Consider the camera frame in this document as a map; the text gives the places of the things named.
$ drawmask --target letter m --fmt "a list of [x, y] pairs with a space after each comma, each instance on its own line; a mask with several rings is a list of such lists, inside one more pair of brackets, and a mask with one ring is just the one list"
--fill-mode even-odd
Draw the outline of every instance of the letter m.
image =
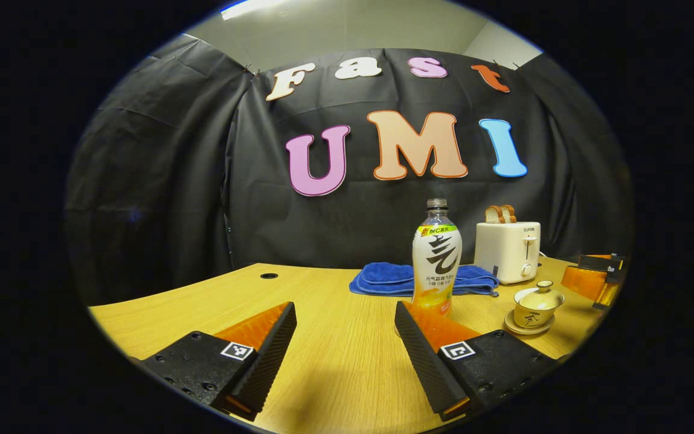
[[416, 176], [424, 175], [432, 153], [436, 157], [430, 168], [433, 175], [439, 178], [467, 175], [454, 135], [457, 118], [453, 115], [435, 111], [428, 113], [419, 134], [400, 113], [393, 110], [374, 111], [366, 118], [377, 126], [380, 136], [380, 167], [374, 170], [375, 178], [389, 181], [407, 175], [407, 168], [400, 164], [399, 152], [403, 153]]

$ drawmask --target bread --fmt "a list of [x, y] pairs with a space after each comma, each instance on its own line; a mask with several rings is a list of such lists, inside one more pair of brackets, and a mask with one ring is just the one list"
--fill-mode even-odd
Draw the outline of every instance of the bread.
[[501, 210], [494, 205], [487, 208], [487, 210], [484, 212], [484, 214], [487, 217], [487, 219], [486, 219], [487, 223], [504, 223], [505, 222], [505, 219], [502, 216]]
[[503, 205], [499, 207], [502, 209], [502, 218], [505, 220], [506, 223], [515, 223], [516, 222], [516, 215], [513, 210], [512, 206], [509, 205]]

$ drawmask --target toaster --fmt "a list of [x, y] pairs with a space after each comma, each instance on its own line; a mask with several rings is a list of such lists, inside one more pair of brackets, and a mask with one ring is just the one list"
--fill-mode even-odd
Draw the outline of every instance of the toaster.
[[537, 275], [540, 223], [478, 223], [474, 264], [499, 282], [517, 283]]

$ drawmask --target wooden table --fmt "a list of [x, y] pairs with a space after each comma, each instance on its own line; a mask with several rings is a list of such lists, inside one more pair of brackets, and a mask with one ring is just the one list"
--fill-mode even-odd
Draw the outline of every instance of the wooden table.
[[[561, 286], [568, 265], [540, 258], [537, 277], [501, 285], [499, 297], [454, 296], [451, 319], [477, 332], [507, 329], [513, 295], [539, 280], [553, 280], [566, 302], [547, 332], [521, 340], [559, 358], [576, 349], [597, 322], [592, 302]], [[260, 275], [279, 277], [265, 280]], [[357, 269], [256, 264], [184, 288], [89, 308], [127, 355], [143, 359], [192, 330], [217, 333], [286, 301], [298, 326], [275, 383], [253, 425], [273, 432], [421, 432], [443, 425], [393, 331], [398, 300], [353, 294]]]

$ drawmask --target blue towel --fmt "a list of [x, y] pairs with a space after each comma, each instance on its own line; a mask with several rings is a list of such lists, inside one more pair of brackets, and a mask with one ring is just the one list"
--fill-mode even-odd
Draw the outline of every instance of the blue towel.
[[[454, 295], [499, 294], [494, 291], [499, 280], [487, 270], [474, 265], [460, 266], [454, 280]], [[414, 292], [414, 269], [408, 265], [370, 263], [349, 284], [355, 294], [410, 297]]]

